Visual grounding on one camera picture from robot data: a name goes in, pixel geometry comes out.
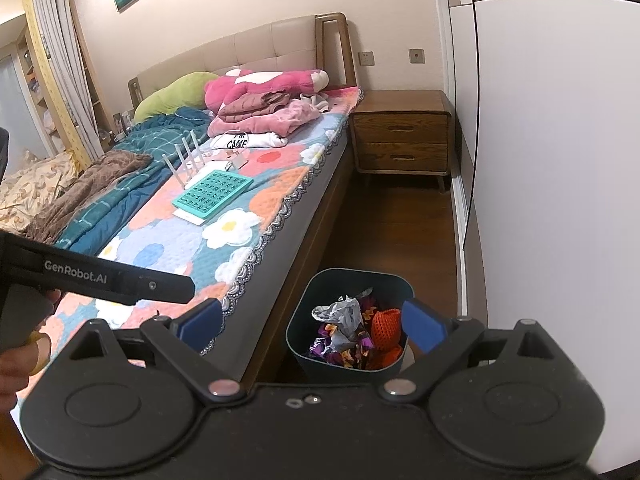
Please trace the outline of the person left hand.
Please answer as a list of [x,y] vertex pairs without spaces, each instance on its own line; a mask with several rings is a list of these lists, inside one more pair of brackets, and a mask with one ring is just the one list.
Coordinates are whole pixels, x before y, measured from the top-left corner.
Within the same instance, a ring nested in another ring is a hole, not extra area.
[[24,390],[29,378],[49,362],[51,338],[43,333],[42,320],[29,335],[26,344],[1,353],[1,406],[2,415],[9,414],[17,404],[17,393]]

